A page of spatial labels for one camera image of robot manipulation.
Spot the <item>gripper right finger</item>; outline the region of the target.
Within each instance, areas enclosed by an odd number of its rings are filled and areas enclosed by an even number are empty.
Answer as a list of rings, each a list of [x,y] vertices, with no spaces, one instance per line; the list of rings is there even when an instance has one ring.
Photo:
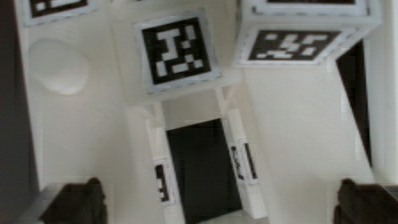
[[[341,181],[332,224],[398,224],[398,185]]]

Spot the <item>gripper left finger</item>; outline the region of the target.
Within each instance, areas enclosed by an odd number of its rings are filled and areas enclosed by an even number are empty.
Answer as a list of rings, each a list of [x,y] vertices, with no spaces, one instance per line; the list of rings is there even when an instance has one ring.
[[[108,224],[108,208],[97,178],[85,183],[49,185],[16,224]]]

